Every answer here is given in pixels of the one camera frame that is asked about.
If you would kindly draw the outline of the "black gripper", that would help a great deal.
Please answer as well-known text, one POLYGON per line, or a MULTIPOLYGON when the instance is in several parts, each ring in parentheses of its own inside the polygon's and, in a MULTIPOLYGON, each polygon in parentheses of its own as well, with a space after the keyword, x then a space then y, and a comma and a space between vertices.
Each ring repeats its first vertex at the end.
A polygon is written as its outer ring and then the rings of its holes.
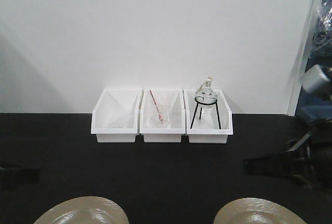
POLYGON ((307 124, 309 131, 288 150, 295 154, 303 149, 304 158, 294 159, 288 153, 273 153, 244 159, 244 174, 286 178, 298 185, 331 190, 331 119, 318 119, 307 124))

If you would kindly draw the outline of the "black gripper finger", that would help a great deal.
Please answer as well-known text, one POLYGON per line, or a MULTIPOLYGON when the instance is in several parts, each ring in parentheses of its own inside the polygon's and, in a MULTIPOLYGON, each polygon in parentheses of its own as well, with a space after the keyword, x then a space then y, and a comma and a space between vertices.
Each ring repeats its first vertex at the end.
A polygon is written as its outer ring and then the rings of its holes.
POLYGON ((1 161, 1 189, 16 189, 19 185, 36 184, 39 179, 40 168, 1 161))

